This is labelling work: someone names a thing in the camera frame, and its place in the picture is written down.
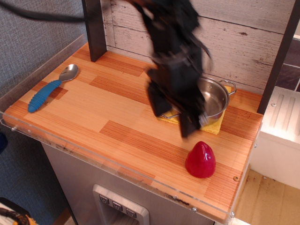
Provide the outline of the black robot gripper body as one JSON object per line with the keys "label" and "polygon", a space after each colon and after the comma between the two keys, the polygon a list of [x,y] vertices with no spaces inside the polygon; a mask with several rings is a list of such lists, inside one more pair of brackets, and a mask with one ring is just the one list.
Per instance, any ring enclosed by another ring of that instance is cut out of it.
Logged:
{"label": "black robot gripper body", "polygon": [[193,116],[203,112],[204,97],[198,89],[202,76],[202,48],[190,44],[172,50],[155,46],[152,60],[156,69],[147,71],[150,82],[157,84],[171,105],[187,109]]}

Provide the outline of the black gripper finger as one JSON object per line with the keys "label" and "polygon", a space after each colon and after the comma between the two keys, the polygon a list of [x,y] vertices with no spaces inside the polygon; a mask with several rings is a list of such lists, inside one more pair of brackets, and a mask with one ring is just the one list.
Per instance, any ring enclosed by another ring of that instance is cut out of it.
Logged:
{"label": "black gripper finger", "polygon": [[202,113],[193,117],[189,115],[186,111],[180,112],[180,133],[181,137],[187,138],[193,132],[199,130],[201,127],[208,125],[209,119],[206,114]]}
{"label": "black gripper finger", "polygon": [[147,94],[150,106],[156,117],[171,110],[172,105],[166,100],[164,94],[160,91],[156,83],[149,83]]}

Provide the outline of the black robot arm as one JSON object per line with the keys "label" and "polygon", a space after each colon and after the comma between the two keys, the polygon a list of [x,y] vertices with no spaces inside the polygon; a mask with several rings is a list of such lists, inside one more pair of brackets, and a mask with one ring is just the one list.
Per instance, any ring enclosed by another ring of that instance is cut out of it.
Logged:
{"label": "black robot arm", "polygon": [[155,116],[179,110],[182,137],[207,125],[204,97],[198,82],[203,74],[202,52],[208,51],[193,31],[198,13],[188,0],[132,0],[153,44],[148,99]]}

